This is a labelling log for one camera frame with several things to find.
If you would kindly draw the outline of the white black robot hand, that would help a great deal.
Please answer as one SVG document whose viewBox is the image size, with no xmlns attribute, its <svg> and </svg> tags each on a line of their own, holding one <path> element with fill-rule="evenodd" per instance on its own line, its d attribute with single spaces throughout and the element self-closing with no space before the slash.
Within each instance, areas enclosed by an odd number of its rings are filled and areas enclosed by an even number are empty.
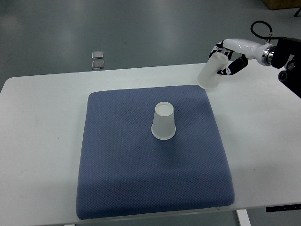
<svg viewBox="0 0 301 226">
<path fill-rule="evenodd" d="M 224 69 L 217 71 L 219 75 L 234 75 L 248 65 L 249 59 L 255 59 L 260 65 L 271 66 L 271 59 L 276 47 L 271 44 L 259 44 L 245 39 L 224 39 L 217 43 L 209 57 L 214 53 L 221 53 L 231 60 L 233 53 L 241 54 L 241 57 L 234 60 Z"/>
</svg>

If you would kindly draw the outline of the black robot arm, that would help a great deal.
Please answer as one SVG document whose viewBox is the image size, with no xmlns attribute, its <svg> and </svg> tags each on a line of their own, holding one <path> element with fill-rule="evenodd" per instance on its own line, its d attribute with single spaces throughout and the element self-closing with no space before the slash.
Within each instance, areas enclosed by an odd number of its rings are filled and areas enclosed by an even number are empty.
<svg viewBox="0 0 301 226">
<path fill-rule="evenodd" d="M 269 28 L 268 36 L 257 34 L 253 27 L 256 24 L 264 24 Z M 280 69 L 285 67 L 278 74 L 278 80 L 290 89 L 298 97 L 301 96 L 301 40 L 296 38 L 271 36 L 273 30 L 270 24 L 265 21 L 255 21 L 250 27 L 251 33 L 256 37 L 271 41 L 277 40 L 274 50 L 268 53 L 264 58 L 272 67 Z"/>
</svg>

